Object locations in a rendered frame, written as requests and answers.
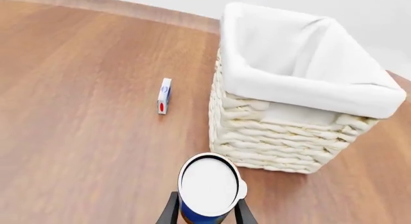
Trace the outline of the white woven basket with liner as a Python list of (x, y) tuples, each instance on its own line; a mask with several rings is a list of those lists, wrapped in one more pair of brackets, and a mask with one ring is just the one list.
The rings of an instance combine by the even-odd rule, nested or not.
[(232, 2), (220, 20), (209, 148), (239, 167), (314, 173), (406, 97), (333, 18)]

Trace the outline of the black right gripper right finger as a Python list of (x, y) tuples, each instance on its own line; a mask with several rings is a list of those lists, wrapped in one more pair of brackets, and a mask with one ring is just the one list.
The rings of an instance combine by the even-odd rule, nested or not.
[(234, 208), (234, 213), (236, 224), (257, 224), (255, 217), (244, 199), (238, 201)]

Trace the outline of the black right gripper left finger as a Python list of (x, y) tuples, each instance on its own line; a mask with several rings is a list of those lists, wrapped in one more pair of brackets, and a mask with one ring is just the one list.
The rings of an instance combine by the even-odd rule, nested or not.
[(174, 191), (170, 194), (169, 200), (156, 224), (177, 224), (178, 216), (179, 194)]

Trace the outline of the blue tin with white lid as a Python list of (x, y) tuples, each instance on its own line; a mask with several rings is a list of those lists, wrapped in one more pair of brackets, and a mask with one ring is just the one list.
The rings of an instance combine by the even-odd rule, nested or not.
[(177, 185), (180, 213), (188, 224), (221, 224), (248, 192), (237, 167), (211, 152), (187, 160)]

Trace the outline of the white and blue food box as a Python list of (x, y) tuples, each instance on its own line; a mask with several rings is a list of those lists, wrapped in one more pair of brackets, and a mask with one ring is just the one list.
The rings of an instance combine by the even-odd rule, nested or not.
[(167, 114), (168, 105), (171, 96), (172, 79), (164, 78), (160, 86), (160, 91), (157, 97), (157, 113), (161, 115)]

